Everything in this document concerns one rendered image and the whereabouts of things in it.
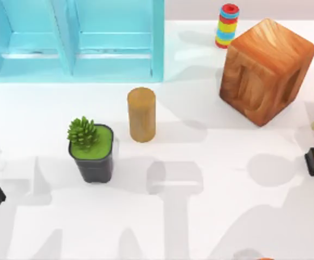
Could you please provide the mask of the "tan wooden cylinder cup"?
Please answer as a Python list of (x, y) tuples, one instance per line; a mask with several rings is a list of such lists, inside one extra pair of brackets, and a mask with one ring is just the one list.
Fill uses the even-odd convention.
[(129, 131), (136, 142), (149, 142), (156, 134), (156, 95), (146, 87), (137, 87), (127, 95)]

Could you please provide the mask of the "green plant in black pot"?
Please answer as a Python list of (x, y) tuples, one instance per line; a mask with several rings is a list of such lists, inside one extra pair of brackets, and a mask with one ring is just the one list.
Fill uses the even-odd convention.
[(67, 131), (68, 152), (87, 183), (107, 183), (112, 178), (114, 132), (85, 116), (76, 118)]

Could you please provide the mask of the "light blue rack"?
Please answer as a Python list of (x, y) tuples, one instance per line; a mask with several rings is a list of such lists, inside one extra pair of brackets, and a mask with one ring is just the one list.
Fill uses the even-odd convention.
[(0, 82), (161, 82), (164, 0), (0, 0)]

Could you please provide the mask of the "wooden block box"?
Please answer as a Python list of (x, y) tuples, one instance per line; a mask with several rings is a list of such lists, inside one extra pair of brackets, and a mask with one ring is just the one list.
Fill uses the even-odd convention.
[(292, 103), (314, 57), (314, 44), (266, 18), (228, 47), (220, 97), (257, 126)]

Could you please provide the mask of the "stack of coloured rings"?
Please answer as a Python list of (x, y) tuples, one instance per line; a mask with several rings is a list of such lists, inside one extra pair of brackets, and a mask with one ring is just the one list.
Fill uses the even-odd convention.
[(215, 44), (222, 49), (227, 49), (235, 37), (240, 9), (232, 3), (224, 4), (219, 13)]

